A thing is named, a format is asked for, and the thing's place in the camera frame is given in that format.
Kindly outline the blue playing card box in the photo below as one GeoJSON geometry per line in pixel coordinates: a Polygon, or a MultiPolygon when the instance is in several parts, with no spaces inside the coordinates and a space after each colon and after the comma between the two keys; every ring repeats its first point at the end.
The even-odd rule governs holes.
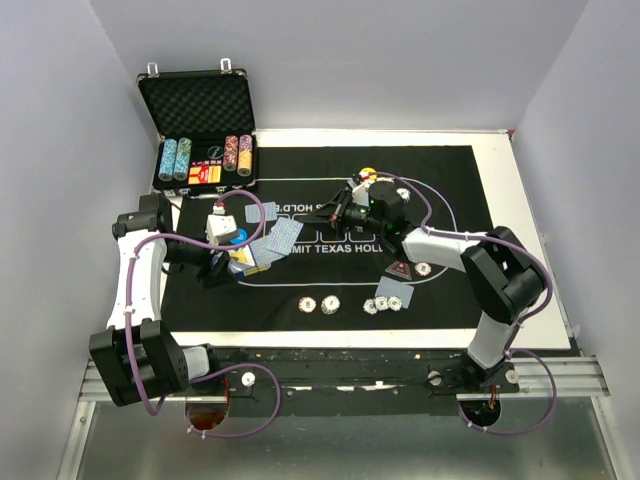
{"type": "Polygon", "coordinates": [[[268,270],[271,265],[259,265],[249,246],[240,249],[230,250],[229,262],[227,265],[228,272],[236,278],[244,278],[259,272],[268,270]]]}

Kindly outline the blue small blind button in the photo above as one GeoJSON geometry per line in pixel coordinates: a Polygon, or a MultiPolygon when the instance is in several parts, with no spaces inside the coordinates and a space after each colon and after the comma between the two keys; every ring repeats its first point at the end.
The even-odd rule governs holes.
{"type": "Polygon", "coordinates": [[[238,230],[238,236],[233,240],[233,243],[242,244],[248,240],[248,237],[248,233],[244,229],[240,228],[238,230]]]}

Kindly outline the red triangular dealer button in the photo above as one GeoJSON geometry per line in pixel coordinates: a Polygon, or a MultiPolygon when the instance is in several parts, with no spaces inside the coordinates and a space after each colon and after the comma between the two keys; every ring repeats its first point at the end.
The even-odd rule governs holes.
{"type": "Polygon", "coordinates": [[[401,278],[403,280],[407,280],[407,281],[412,280],[411,268],[405,262],[394,261],[391,265],[389,265],[385,269],[385,272],[390,275],[401,278]]]}

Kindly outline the blue backed card fan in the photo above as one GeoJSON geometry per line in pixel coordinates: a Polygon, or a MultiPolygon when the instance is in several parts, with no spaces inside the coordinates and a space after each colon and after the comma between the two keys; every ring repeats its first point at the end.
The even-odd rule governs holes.
{"type": "Polygon", "coordinates": [[[288,256],[303,228],[299,221],[279,217],[270,232],[249,244],[257,266],[270,265],[288,256]]]}

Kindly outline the blue backed card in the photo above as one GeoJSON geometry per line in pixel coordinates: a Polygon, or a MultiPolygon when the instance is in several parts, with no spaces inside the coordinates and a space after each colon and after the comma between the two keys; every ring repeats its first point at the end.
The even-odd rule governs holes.
{"type": "Polygon", "coordinates": [[[249,224],[257,224],[264,219],[266,222],[274,222],[278,218],[278,206],[275,202],[263,203],[262,206],[249,204],[244,207],[245,221],[249,224]]]}
{"type": "Polygon", "coordinates": [[[408,282],[400,282],[386,276],[382,276],[379,280],[375,291],[375,296],[384,296],[387,298],[397,297],[400,299],[403,309],[408,309],[414,293],[414,286],[408,282]]]}

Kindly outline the blue backed card bottom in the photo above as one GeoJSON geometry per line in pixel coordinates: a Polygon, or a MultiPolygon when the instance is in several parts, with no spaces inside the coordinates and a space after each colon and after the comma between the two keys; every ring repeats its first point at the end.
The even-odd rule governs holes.
{"type": "Polygon", "coordinates": [[[400,282],[386,276],[382,276],[379,280],[375,291],[375,296],[384,296],[387,298],[397,297],[400,299],[403,309],[408,309],[414,293],[414,286],[408,282],[400,282]]]}

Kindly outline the blue poker chip stack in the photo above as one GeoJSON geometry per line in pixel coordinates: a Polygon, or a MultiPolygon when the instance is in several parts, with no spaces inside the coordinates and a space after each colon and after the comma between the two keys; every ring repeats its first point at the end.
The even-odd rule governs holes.
{"type": "Polygon", "coordinates": [[[367,299],[363,304],[363,311],[369,315],[375,315],[385,311],[398,312],[402,308],[402,300],[397,296],[377,296],[367,299]]]}

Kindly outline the red poker chip stack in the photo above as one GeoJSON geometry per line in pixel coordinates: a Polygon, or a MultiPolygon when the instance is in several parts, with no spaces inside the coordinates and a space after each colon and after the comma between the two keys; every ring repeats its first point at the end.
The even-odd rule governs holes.
{"type": "Polygon", "coordinates": [[[298,302],[298,309],[306,314],[312,313],[316,310],[317,302],[312,297],[302,297],[298,302]]]}

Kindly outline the grey poker chip stack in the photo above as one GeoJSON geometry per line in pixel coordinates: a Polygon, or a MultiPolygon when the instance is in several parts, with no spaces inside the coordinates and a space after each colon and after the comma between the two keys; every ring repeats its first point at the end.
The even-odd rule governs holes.
{"type": "Polygon", "coordinates": [[[321,311],[325,315],[335,314],[341,306],[340,299],[336,295],[329,295],[321,302],[321,311]]]}

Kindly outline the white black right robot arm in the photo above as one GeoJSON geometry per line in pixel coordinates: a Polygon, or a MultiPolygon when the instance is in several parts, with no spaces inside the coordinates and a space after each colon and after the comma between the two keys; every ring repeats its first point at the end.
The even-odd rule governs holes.
{"type": "Polygon", "coordinates": [[[486,233],[445,231],[410,221],[405,208],[395,179],[381,174],[348,183],[300,221],[323,234],[370,233],[396,260],[464,273],[481,317],[462,356],[460,379],[467,389],[483,391],[496,380],[523,323],[551,300],[549,273],[506,227],[486,233]]]}

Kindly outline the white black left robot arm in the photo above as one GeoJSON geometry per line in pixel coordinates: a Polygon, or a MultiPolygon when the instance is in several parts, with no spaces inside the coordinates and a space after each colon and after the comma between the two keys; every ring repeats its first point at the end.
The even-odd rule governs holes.
{"type": "Polygon", "coordinates": [[[119,249],[116,299],[104,331],[89,339],[89,352],[113,403],[149,403],[184,392],[214,393],[222,380],[208,344],[182,347],[161,320],[161,278],[166,263],[193,265],[214,277],[229,261],[221,244],[237,233],[233,216],[216,202],[202,240],[180,240],[173,230],[171,202],[144,195],[136,211],[112,226],[119,249]]]}

